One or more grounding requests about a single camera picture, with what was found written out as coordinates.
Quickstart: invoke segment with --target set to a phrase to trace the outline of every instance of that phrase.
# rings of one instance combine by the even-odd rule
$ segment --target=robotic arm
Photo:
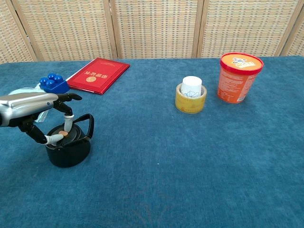
[[[64,113],[64,130],[69,132],[73,123],[72,109],[64,102],[81,100],[77,94],[51,94],[51,93],[21,93],[0,97],[0,127],[18,127],[26,132],[36,142],[52,144],[63,139],[63,135],[44,135],[34,125],[39,114],[51,108]]]

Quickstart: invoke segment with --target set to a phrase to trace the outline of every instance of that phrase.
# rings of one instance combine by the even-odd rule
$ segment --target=yellow tape roll
[[[181,93],[181,83],[176,87],[175,106],[184,113],[198,113],[204,108],[207,89],[201,86],[201,96],[186,97]]]

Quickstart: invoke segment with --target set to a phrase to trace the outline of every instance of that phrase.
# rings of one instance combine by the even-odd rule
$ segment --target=red book
[[[66,81],[72,89],[104,94],[129,66],[127,63],[96,58]]]

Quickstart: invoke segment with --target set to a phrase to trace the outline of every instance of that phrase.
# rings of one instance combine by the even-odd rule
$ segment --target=blue lego brick
[[[70,90],[67,81],[63,80],[62,76],[54,73],[40,79],[40,89],[54,94],[64,94]]]

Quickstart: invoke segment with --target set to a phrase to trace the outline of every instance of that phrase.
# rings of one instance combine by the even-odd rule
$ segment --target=kettle handle
[[[80,143],[85,143],[85,142],[89,141],[93,137],[93,132],[94,132],[94,117],[91,114],[84,114],[84,115],[82,115],[78,119],[74,120],[73,124],[77,123],[77,122],[80,122],[80,121],[84,121],[84,120],[89,120],[89,129],[87,131],[86,136],[83,137],[83,138],[81,138],[81,139],[77,139],[75,141],[68,142],[68,143],[62,145],[62,147],[75,146],[75,145],[78,145]]]

